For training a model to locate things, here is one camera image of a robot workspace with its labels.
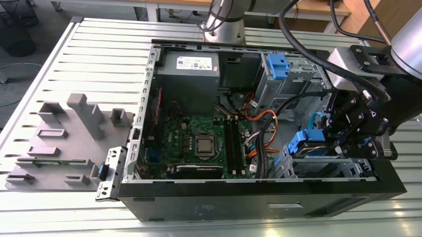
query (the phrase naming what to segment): green motherboard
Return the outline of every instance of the green motherboard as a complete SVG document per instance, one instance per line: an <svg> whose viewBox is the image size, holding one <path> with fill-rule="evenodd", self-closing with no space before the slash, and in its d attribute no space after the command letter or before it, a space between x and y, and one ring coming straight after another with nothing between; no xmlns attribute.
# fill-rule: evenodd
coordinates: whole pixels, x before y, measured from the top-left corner
<svg viewBox="0 0 422 237"><path fill-rule="evenodd" d="M150 147L147 151L147 163L141 164L142 170L153 176L154 179L172 178L172 169L178 165L200 165L224 167L224 178L238 179L253 176L246 168L248 156L245 154L245 140L250 134L250 122L246 120L234 120L237 124L238 138L230 138L237 141L240 148L238 167L233 168L226 136L229 120L226 118L213 118L201 116L168 117L164 122L164 137L159 147Z"/></svg>

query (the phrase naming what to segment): red wire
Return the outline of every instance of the red wire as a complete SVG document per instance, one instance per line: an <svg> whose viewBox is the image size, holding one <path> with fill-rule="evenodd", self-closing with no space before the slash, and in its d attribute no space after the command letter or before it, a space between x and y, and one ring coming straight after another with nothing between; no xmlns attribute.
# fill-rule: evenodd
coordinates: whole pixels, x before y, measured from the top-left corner
<svg viewBox="0 0 422 237"><path fill-rule="evenodd" d="M161 98L162 98L162 88L161 88L159 91L158 91L158 109L157 109L157 114L154 115L154 123L153 123L153 128L151 128L150 136L151 136L151 134L153 134L154 127L155 127L155 124L157 124L158 118L159 118Z"/></svg>

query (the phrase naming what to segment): sticker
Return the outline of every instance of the sticker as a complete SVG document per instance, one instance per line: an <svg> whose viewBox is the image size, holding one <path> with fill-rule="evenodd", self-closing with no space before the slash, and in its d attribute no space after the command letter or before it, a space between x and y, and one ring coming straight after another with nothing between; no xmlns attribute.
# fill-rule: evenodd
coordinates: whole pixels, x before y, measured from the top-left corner
<svg viewBox="0 0 422 237"><path fill-rule="evenodd" d="M177 69L213 70L213 59L205 57L178 57Z"/></svg>
<svg viewBox="0 0 422 237"><path fill-rule="evenodd" d="M269 208L284 208L284 209L289 209L289 208L304 208L298 203L270 203L268 204Z"/></svg>
<svg viewBox="0 0 422 237"><path fill-rule="evenodd" d="M254 108L257 108L258 103L257 103L254 100L252 100L252 101L250 101L250 105L252 105Z"/></svg>
<svg viewBox="0 0 422 237"><path fill-rule="evenodd" d="M252 172L257 173L257 168L258 168L257 165L254 165L254 164L250 165L250 171Z"/></svg>

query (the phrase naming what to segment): orange wire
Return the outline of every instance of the orange wire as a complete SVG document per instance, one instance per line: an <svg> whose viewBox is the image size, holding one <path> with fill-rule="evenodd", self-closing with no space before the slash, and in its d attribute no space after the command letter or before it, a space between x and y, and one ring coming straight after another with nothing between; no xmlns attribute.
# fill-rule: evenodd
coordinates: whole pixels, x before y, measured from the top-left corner
<svg viewBox="0 0 422 237"><path fill-rule="evenodd" d="M273 114L274 116L274 120L276 120L276 131L273 132L273 136L270 138L270 141L265 144L265 147L269 147L272 145L272 143L274 142L274 139L276 139L276 135L277 135L277 131L278 131L278 119L277 119L277 114L273 110L265 110L261 112L261 114L257 116L257 117L250 117L249 116L249 113L248 113L248 107L249 107L249 104L250 102L253 101L253 98L254 98L254 93L252 95L252 98L250 98L250 101L244 105L244 113L245 113L245 117L252 120L252 121L258 121L266 114Z"/></svg>

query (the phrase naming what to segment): gray 3d printed holder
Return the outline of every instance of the gray 3d printed holder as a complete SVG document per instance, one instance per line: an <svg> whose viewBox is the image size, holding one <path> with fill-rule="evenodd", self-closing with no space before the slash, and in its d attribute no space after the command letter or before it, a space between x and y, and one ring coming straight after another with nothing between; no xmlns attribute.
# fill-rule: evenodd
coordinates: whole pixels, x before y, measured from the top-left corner
<svg viewBox="0 0 422 237"><path fill-rule="evenodd" d="M97 104L87 104L85 94L73 93L67 105L73 110L59 103L42 106L45 122L6 179L9 189L98 189L99 167L109 149L126 146L134 115L125 109L102 112Z"/></svg>

